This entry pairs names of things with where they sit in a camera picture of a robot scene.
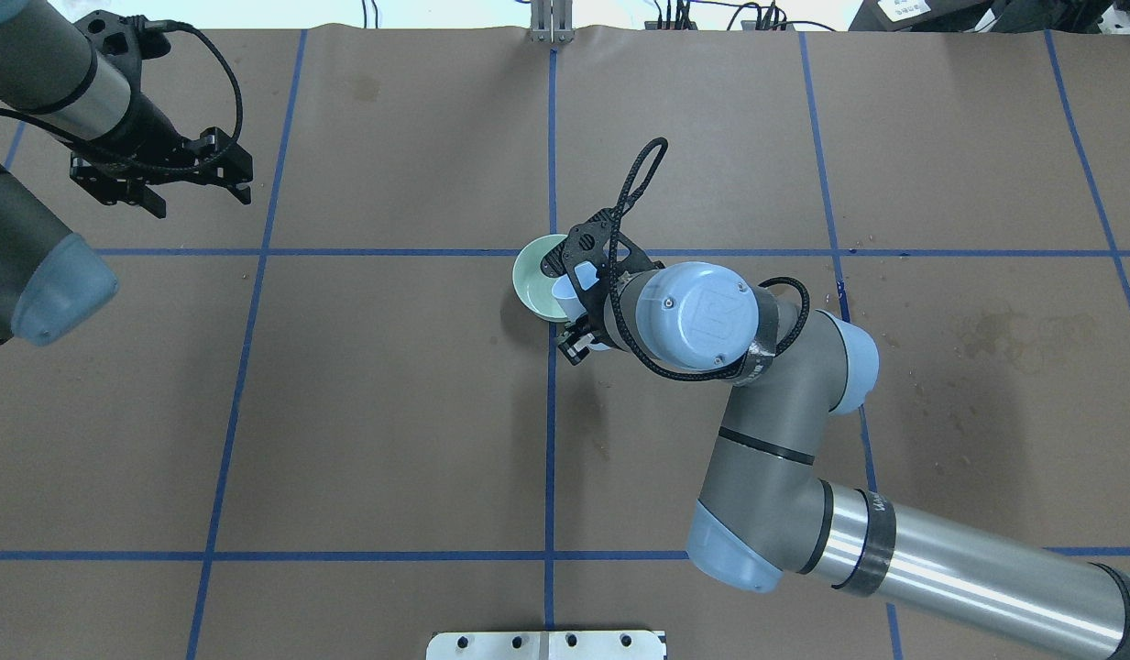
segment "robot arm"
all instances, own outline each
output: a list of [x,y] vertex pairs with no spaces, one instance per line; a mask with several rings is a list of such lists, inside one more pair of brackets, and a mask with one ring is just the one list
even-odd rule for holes
[[[141,92],[142,60],[188,32],[221,63],[235,92],[234,137],[183,138]],[[193,26],[92,12],[69,24],[46,0],[0,0],[0,116],[51,131],[69,146],[70,179],[104,205],[124,201],[157,217],[149,185],[186,181],[225,188],[250,205],[251,156],[238,146],[242,97],[224,57]],[[45,346],[116,292],[103,260],[0,166],[0,346],[12,336]]]
[[[183,138],[141,92],[141,62],[171,51],[168,32],[194,34],[216,55],[235,92],[234,138],[220,129]],[[150,184],[218,185],[250,205],[251,157],[242,130],[238,82],[193,26],[92,12],[69,24],[46,0],[0,0],[0,101],[73,149],[71,180],[104,205],[125,201],[165,217]]]
[[[643,149],[624,199],[574,226],[541,271],[560,277],[554,295],[573,310],[557,339],[573,364],[590,347],[618,347],[669,379],[734,384],[687,539],[693,563],[742,590],[770,592],[793,571],[1054,654],[1130,660],[1130,575],[812,476],[828,415],[853,412],[873,389],[873,339],[808,312],[805,293],[797,309],[767,284],[748,287],[714,264],[662,268],[624,241],[626,191],[660,146],[661,158],[664,139]],[[618,243],[628,258],[616,259]]]

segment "light green bowl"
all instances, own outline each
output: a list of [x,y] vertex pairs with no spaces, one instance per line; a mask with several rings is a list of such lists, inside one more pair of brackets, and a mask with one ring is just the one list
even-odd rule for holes
[[568,316],[553,297],[553,284],[556,279],[540,271],[540,260],[545,259],[545,254],[548,254],[564,238],[564,234],[550,234],[536,238],[536,241],[528,243],[527,248],[520,250],[512,267],[512,285],[515,287],[515,295],[519,296],[520,302],[537,316],[554,323],[568,321]]

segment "wire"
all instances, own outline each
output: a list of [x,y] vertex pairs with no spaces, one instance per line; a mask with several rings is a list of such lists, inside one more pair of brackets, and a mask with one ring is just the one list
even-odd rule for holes
[[203,159],[203,162],[197,164],[195,166],[165,167],[151,163],[136,162],[136,159],[129,158],[129,156],[104,149],[104,147],[101,147],[99,145],[93,145],[90,141],[87,141],[87,139],[78,138],[75,134],[69,133],[69,131],[59,129],[59,127],[42,121],[40,118],[16,112],[16,110],[0,108],[0,116],[17,119],[26,122],[26,124],[44,129],[45,131],[49,131],[49,133],[53,133],[58,138],[66,139],[67,142],[71,142],[71,145],[75,145],[80,149],[90,150],[99,156],[103,156],[103,158],[107,158],[111,163],[122,164],[122,166],[137,168],[137,171],[140,172],[150,172],[150,174],[163,174],[166,176],[184,176],[189,174],[199,174],[199,172],[205,172],[207,168],[214,167],[214,164],[218,163],[231,150],[231,147],[234,147],[238,142],[238,134],[242,133],[243,130],[243,94],[238,89],[238,79],[235,78],[235,72],[231,70],[231,64],[226,63],[226,58],[221,55],[217,46],[214,45],[214,42],[211,42],[207,35],[201,34],[201,31],[197,29],[197,27],[192,25],[183,24],[183,21],[169,21],[168,25],[171,25],[171,28],[167,29],[167,32],[185,32],[199,37],[199,41],[205,43],[207,50],[216,57],[218,63],[221,63],[221,70],[226,72],[226,78],[231,80],[231,88],[235,92],[234,133],[231,136],[229,141],[221,146],[216,154]]
[[760,21],[760,12],[764,12],[764,7],[760,7],[756,2],[745,2],[744,5],[736,5],[736,12],[732,14],[731,20],[728,21],[728,31],[731,32],[731,26],[736,25],[736,18],[740,16],[746,8],[753,7],[756,9],[756,21]]
[[779,21],[779,24],[770,25],[768,29],[779,29],[779,28],[782,28],[783,26],[786,26],[786,25],[816,25],[817,27],[824,27],[825,29],[828,29],[829,32],[836,32],[836,29],[833,29],[828,25],[819,24],[819,21]]
[[992,26],[997,25],[997,23],[1000,21],[1000,20],[1001,20],[1000,16],[997,16],[996,18],[992,18],[992,20],[988,21],[988,25],[985,25],[984,27],[982,27],[980,29],[972,31],[972,34],[981,34],[981,33],[984,33],[986,31],[991,31]]
[[[628,329],[626,323],[626,314],[623,312],[623,294],[618,289],[618,277],[620,276],[618,268],[618,243],[623,238],[623,217],[628,214],[634,205],[637,203],[642,193],[645,192],[647,185],[650,185],[650,180],[653,179],[653,174],[658,171],[658,166],[662,163],[663,156],[667,155],[668,142],[666,138],[654,138],[652,141],[647,142],[647,146],[643,147],[637,157],[634,159],[634,164],[631,166],[631,172],[626,176],[626,182],[623,184],[623,191],[618,196],[618,203],[611,209],[612,220],[610,222],[611,228],[609,233],[609,254],[607,254],[607,269],[602,273],[608,281],[609,288],[609,304],[611,312],[614,313],[615,324],[618,325],[618,335],[626,342],[626,347],[631,350],[634,356],[638,358],[643,365],[645,365],[649,371],[657,373],[663,379],[669,379],[671,381],[687,381],[687,383],[695,383],[695,381],[719,381],[723,379],[736,379],[745,368],[746,356],[740,356],[736,362],[725,365],[721,368],[715,368],[715,371],[697,372],[697,373],[685,373],[680,371],[669,371],[661,364],[653,362],[652,358],[642,347],[638,346],[634,335]],[[642,168],[642,164],[649,158],[649,155],[653,150],[658,150],[658,155],[650,163],[650,168],[645,172],[645,176],[642,179],[642,183],[638,184],[634,192],[631,192],[631,188],[634,185],[634,181],[637,180],[638,172]],[[781,355],[783,351],[788,350],[788,347],[792,346],[792,342],[797,341],[797,337],[800,335],[805,327],[805,322],[808,320],[808,314],[810,313],[810,297],[808,297],[808,288],[805,288],[803,284],[799,280],[792,279],[792,277],[773,277],[772,279],[766,279],[762,281],[760,287],[771,287],[771,285],[786,284],[789,287],[797,289],[800,294],[800,310],[797,313],[797,321],[792,329],[788,331],[788,335],[777,342],[775,346],[774,354]]]
[[793,277],[770,277],[770,279],[760,281],[760,288],[766,289],[776,284],[785,284],[789,287],[797,289],[797,294],[800,295],[800,310],[797,313],[797,322],[792,324],[792,329],[788,330],[788,335],[781,339],[781,342],[777,342],[774,350],[774,357],[783,354],[783,351],[786,351],[788,347],[791,347],[792,342],[797,341],[797,337],[800,336],[800,331],[805,329],[805,322],[808,321],[808,310],[810,310],[811,306],[811,302],[808,299],[808,288],[805,288],[805,285],[800,284],[800,280],[794,279]]
[[1060,5],[1054,5],[1043,17],[1035,18],[1035,20],[1027,21],[1026,24],[1020,24],[1012,29],[1003,31],[1001,34],[1018,34],[1023,31],[1029,29],[1031,27],[1037,26],[1041,26],[1038,29],[1048,29],[1050,28],[1050,25],[1048,24],[1058,20],[1058,18],[1054,18],[1054,12],[1058,12],[1058,9],[1060,9]]

